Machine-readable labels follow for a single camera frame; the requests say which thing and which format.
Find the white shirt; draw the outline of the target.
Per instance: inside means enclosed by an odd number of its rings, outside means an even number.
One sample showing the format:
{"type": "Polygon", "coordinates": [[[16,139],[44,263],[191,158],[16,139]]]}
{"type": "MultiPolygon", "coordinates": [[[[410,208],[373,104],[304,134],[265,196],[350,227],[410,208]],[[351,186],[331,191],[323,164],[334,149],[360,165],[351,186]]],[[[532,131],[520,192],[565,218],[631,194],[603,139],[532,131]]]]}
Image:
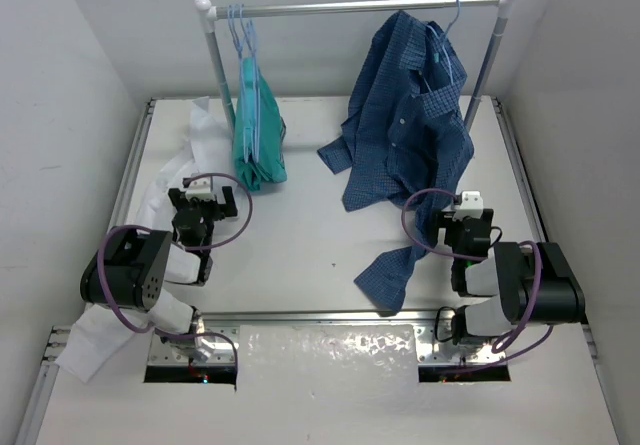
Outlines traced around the white shirt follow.
{"type": "MultiPolygon", "coordinates": [[[[167,228],[169,205],[168,199],[160,196],[161,192],[167,192],[186,174],[231,170],[231,132],[225,123],[214,118],[209,105],[207,97],[192,101],[188,144],[148,186],[136,224],[167,228]]],[[[87,383],[133,336],[134,332],[123,325],[107,305],[93,305],[71,327],[67,345],[56,364],[87,383]]]]}

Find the light blue wire hanger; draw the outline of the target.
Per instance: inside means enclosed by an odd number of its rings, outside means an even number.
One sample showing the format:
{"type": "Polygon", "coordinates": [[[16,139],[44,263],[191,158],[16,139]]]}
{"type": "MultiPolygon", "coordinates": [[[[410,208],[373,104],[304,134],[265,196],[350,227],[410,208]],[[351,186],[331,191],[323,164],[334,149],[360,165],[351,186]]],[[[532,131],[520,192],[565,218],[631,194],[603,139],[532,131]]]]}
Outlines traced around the light blue wire hanger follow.
{"type": "Polygon", "coordinates": [[[239,23],[243,33],[241,50],[246,56],[240,58],[241,96],[243,99],[243,159],[260,159],[260,74],[257,60],[257,36],[253,21],[244,18],[244,5],[239,6],[239,23]]]}

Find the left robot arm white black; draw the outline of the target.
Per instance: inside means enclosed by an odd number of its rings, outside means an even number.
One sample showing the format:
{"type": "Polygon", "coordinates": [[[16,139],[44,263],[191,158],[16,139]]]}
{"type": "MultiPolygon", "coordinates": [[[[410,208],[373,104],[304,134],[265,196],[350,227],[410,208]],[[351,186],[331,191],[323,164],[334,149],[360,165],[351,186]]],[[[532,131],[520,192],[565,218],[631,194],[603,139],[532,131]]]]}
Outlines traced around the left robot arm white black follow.
{"type": "Polygon", "coordinates": [[[87,303],[109,304],[102,287],[105,277],[119,308],[151,312],[169,306],[163,284],[203,286],[213,266],[211,245],[215,223],[238,215],[234,192],[224,186],[219,193],[203,179],[186,190],[168,190],[174,209],[172,230],[148,231],[120,228],[104,246],[103,269],[93,258],[80,282],[87,303]]]}

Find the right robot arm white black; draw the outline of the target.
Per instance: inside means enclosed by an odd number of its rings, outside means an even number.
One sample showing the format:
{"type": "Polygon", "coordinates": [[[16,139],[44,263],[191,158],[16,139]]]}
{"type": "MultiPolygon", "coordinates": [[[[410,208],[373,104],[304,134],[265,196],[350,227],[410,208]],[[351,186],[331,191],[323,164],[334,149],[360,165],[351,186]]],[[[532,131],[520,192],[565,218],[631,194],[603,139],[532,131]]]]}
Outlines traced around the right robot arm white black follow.
{"type": "Polygon", "coordinates": [[[455,257],[451,286],[480,301],[452,311],[448,335],[456,346],[490,343],[503,352],[528,325],[557,326],[586,319],[586,299],[560,246],[492,240],[493,211],[436,211],[428,237],[444,232],[455,257]]]}

